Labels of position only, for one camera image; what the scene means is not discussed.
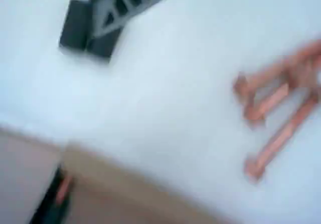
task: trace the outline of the gray lattice structure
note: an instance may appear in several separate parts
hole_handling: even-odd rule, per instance
[[[128,20],[160,0],[71,0],[60,45],[110,58]]]

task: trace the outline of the beige floor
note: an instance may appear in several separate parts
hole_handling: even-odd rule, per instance
[[[170,224],[112,196],[76,184],[66,224],[88,223]]]

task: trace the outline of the copper pipe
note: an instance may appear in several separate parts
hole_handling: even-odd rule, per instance
[[[240,100],[248,100],[255,91],[263,87],[267,82],[276,78],[289,68],[295,67],[300,63],[306,62],[309,58],[321,54],[321,39],[313,41],[298,50],[295,54],[286,57],[281,62],[250,76],[240,75],[234,83],[234,91]]]
[[[273,160],[276,154],[284,147],[293,136],[296,129],[315,109],[319,102],[317,93],[311,93],[307,100],[294,114],[292,119],[269,141],[256,158],[248,158],[245,161],[245,173],[259,180],[265,171],[265,167]]]
[[[265,119],[265,115],[273,110],[296,87],[316,87],[318,85],[316,74],[321,69],[321,57],[316,57],[310,63],[297,66],[287,75],[288,81],[278,87],[274,93],[267,96],[257,104],[248,104],[244,111],[244,117],[251,125],[257,125]]]
[[[267,96],[258,104],[249,104],[245,108],[244,117],[253,126],[265,120],[265,115],[281,103],[294,88],[288,82],[278,87],[273,94]]]
[[[269,68],[250,76],[240,75],[234,83],[234,91],[241,101],[247,101],[254,96],[255,91],[268,81],[276,78],[286,70],[285,64],[273,64]]]
[[[73,180],[72,176],[67,174],[66,177],[63,179],[62,183],[60,184],[57,195],[56,195],[56,203],[58,205],[60,205],[63,202],[63,200],[64,200],[64,198],[70,188],[72,180]]]

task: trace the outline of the orange metal piece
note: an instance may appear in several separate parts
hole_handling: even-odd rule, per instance
[[[265,115],[280,104],[296,87],[316,87],[316,74],[321,68],[321,57],[310,63],[294,67],[287,74],[287,82],[278,87],[273,94],[257,104],[249,103],[244,111],[244,117],[252,125],[257,125],[265,119]]]
[[[245,162],[245,173],[259,180],[265,171],[265,167],[273,160],[276,154],[284,147],[293,136],[296,129],[309,116],[319,103],[319,95],[316,92],[310,94],[307,100],[297,110],[292,119],[269,141],[256,158],[248,158]]]
[[[72,176],[67,174],[66,177],[63,179],[62,183],[60,184],[60,187],[56,195],[56,203],[58,205],[60,205],[63,202],[70,188],[71,183],[72,183]]]
[[[257,89],[263,87],[268,81],[319,54],[321,54],[321,39],[306,45],[295,54],[286,57],[281,62],[277,62],[263,71],[247,77],[240,75],[234,83],[234,91],[240,100],[247,101],[254,96]]]

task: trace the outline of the bent copper rod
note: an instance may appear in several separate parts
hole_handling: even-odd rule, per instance
[[[279,103],[281,103],[291,92],[293,88],[290,87],[288,82],[278,87],[275,92],[258,104],[249,105],[244,111],[244,117],[251,121],[252,124],[257,124],[260,120],[264,119],[266,113],[271,111]]]
[[[254,159],[248,159],[245,164],[245,171],[248,175],[259,179],[267,166],[286,142],[293,136],[296,129],[315,109],[319,102],[318,95],[312,93],[309,98],[301,105],[292,119],[269,141],[263,150]]]
[[[321,68],[321,57],[318,56],[311,63],[311,70],[308,72],[306,79],[314,79],[316,73]],[[286,82],[278,87],[275,92],[256,105],[249,105],[244,112],[244,116],[247,120],[251,121],[252,124],[256,124],[258,121],[264,119],[264,116],[271,110],[273,110],[278,104],[280,104],[296,87],[304,86],[305,82],[300,79],[292,79],[294,84]]]
[[[321,54],[321,39],[316,40],[298,50],[295,54],[286,57],[281,62],[247,77],[240,76],[234,84],[234,90],[240,98],[247,98],[258,88],[264,86],[268,81],[276,78],[291,67],[305,62],[310,57]]]

